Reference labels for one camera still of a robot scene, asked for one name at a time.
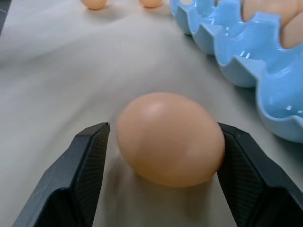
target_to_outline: ceramic egg tray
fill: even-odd
[[[303,143],[303,44],[284,49],[280,16],[258,12],[248,22],[241,0],[170,0],[177,24],[223,75],[239,87],[256,87],[258,112],[275,135]]]

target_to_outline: egg carton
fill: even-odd
[[[170,0],[182,31],[206,54],[215,55],[223,75],[239,87],[256,87],[263,123],[275,135],[303,143],[303,44],[284,49],[280,16],[257,12],[242,20],[241,0]]]

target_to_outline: light blue egg carton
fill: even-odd
[[[224,76],[239,87],[256,87],[258,112],[275,135],[303,143],[303,44],[284,49],[280,16],[258,12],[248,22],[241,0],[170,0],[177,24]]]

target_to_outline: table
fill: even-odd
[[[217,121],[249,132],[303,189],[303,144],[260,122],[255,93],[224,79],[214,57],[177,27],[166,2],[144,9],[112,0],[14,0],[0,37],[0,226],[11,226],[43,172],[90,125],[111,122],[94,226],[235,227],[217,177],[169,189],[137,177],[115,140],[119,111],[135,97],[184,94]]]

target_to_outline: egg cup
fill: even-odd
[[[223,75],[239,87],[256,87],[263,123],[275,135],[303,143],[303,44],[280,43],[280,16],[257,12],[244,22],[241,0],[170,0],[182,31],[206,54],[215,55]]]

